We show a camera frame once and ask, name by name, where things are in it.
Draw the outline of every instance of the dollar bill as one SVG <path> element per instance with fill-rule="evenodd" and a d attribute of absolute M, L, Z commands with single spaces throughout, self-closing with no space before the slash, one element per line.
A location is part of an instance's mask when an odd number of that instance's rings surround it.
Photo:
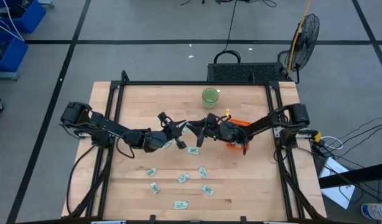
<path fill-rule="evenodd" d="M 212 196 L 215 193 L 215 191 L 212 188 L 210 188 L 208 185 L 203 185 L 202 190 L 209 196 Z"/>
<path fill-rule="evenodd" d="M 163 149 L 167 149 L 170 145 L 172 144 L 172 141 L 168 141 L 167 143 L 165 143 L 162 148 Z"/>
<path fill-rule="evenodd" d="M 205 179 L 205 178 L 208 177 L 208 173 L 206 172 L 206 168 L 205 167 L 199 167 L 198 171 L 199 171 L 199 176 L 201 178 Z"/>
<path fill-rule="evenodd" d="M 179 183 L 181 184 L 181 183 L 184 183 L 189 178 L 190 178 L 190 174 L 186 173 L 186 174 L 180 175 L 180 177 L 177 178 L 177 180 L 179 180 Z"/>
<path fill-rule="evenodd" d="M 189 205 L 188 202 L 175 201 L 174 209 L 187 209 L 188 205 Z"/>
<path fill-rule="evenodd" d="M 156 168 L 152 168 L 152 169 L 147 170 L 148 176 L 152 177 L 155 174 L 156 174 Z"/>
<path fill-rule="evenodd" d="M 185 126 L 185 127 L 183 128 L 183 132 L 184 132 L 184 133 L 190 133 L 191 130 L 190 130 L 187 126 Z"/>
<path fill-rule="evenodd" d="M 184 132 L 184 133 L 190 133 L 191 130 L 187 127 L 187 124 L 189 123 L 189 121 L 188 121 L 188 120 L 185 120 L 184 123 L 185 123 L 185 126 L 184 126 L 184 128 L 183 128 L 183 132 Z"/>
<path fill-rule="evenodd" d="M 156 184 L 156 182 L 154 182 L 154 183 L 151 184 L 151 190 L 152 190 L 152 193 L 156 194 L 156 193 L 158 193 L 158 191 L 160 191 L 161 189 L 158 187 L 158 185 Z"/>
<path fill-rule="evenodd" d="M 189 147 L 187 149 L 187 153 L 198 155 L 199 154 L 199 149 L 197 147 Z"/>

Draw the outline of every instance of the gray floor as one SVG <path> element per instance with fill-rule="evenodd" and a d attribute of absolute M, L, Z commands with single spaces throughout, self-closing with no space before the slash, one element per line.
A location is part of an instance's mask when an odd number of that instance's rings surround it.
<path fill-rule="evenodd" d="M 291 40 L 307 0 L 275 0 L 236 8 L 231 39 Z M 226 39 L 233 4 L 183 1 L 91 0 L 80 40 Z M 382 40 L 382 0 L 359 0 L 377 40 Z M 85 0 L 55 0 L 28 40 L 70 40 Z M 351 1 L 313 1 L 320 18 L 319 40 L 369 40 Z M 68 45 L 30 45 L 16 82 L 0 80 L 6 109 L 0 114 L 0 223 L 16 196 L 47 106 L 68 51 Z M 273 62 L 288 45 L 229 45 L 243 62 Z M 35 171 L 17 221 L 58 218 L 77 141 L 58 120 L 69 101 L 88 102 L 95 81 L 116 80 L 125 69 L 131 80 L 206 80 L 207 64 L 222 44 L 76 45 L 46 133 Z M 222 56 L 220 62 L 234 62 Z M 313 129 L 342 136 L 382 115 L 382 66 L 372 45 L 318 45 L 303 69 L 300 100 L 307 105 Z M 346 149 L 361 141 L 348 142 Z M 382 163 L 382 131 L 356 147 L 346 158 L 363 166 Z M 353 164 L 341 161 L 348 167 Z M 370 183 L 377 188 L 377 183 Z M 360 214 L 363 197 L 348 210 L 325 199 L 334 220 L 374 223 Z"/>

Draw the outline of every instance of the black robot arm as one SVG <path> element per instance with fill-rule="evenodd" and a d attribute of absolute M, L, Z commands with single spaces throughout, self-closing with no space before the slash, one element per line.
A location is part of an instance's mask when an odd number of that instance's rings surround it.
<path fill-rule="evenodd" d="M 289 119 L 283 123 L 280 117 L 285 110 L 289 112 Z M 189 121 L 187 127 L 197 136 L 197 147 L 200 147 L 203 139 L 207 137 L 213 138 L 215 141 L 220 140 L 246 145 L 247 142 L 253 139 L 253 136 L 270 128 L 281 128 L 279 138 L 283 142 L 287 142 L 289 138 L 294 137 L 300 129 L 306 128 L 310 123 L 305 105 L 300 103 L 276 109 L 248 126 L 238 126 L 228 121 L 230 118 L 231 116 L 218 117 L 209 113 L 206 118 L 200 121 Z"/>
<path fill-rule="evenodd" d="M 154 152 L 166 142 L 175 139 L 177 147 L 184 149 L 185 143 L 179 139 L 182 135 L 184 121 L 174 122 L 164 112 L 158 115 L 162 130 L 129 129 L 110 119 L 104 118 L 101 113 L 95 112 L 84 103 L 71 102 L 61 116 L 61 125 L 65 129 L 74 129 L 73 133 L 81 136 L 87 133 L 91 136 L 93 145 L 107 148 L 113 143 L 114 136 L 123 139 L 133 149 L 143 149 L 145 152 Z"/>

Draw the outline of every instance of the green cup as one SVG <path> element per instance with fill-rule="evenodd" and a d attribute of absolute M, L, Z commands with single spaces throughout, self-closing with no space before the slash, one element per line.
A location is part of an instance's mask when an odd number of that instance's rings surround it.
<path fill-rule="evenodd" d="M 214 88 L 206 88 L 202 92 L 203 107 L 206 109 L 212 109 L 215 107 L 218 100 L 218 90 Z"/>

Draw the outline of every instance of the blue bin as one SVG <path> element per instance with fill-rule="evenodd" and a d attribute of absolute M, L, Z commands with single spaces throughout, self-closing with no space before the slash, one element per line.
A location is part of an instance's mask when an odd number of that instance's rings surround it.
<path fill-rule="evenodd" d="M 11 7 L 14 4 L 20 4 L 21 0 L 6 0 L 6 3 Z M 5 7 L 3 0 L 0 0 L 0 7 Z M 31 33 L 36 29 L 37 25 L 39 25 L 45 14 L 46 10 L 40 5 L 38 0 L 33 0 L 24 15 L 22 15 L 21 18 L 13 18 L 12 22 L 16 25 L 19 32 Z M 11 28 L 13 33 L 15 33 L 16 30 L 13 28 L 9 18 L 1 18 L 1 20 Z M 6 25 L 1 21 L 0 25 L 6 28 Z"/>
<path fill-rule="evenodd" d="M 27 52 L 28 46 L 7 32 L 0 32 L 0 42 L 11 40 L 0 60 L 0 72 L 16 72 Z"/>

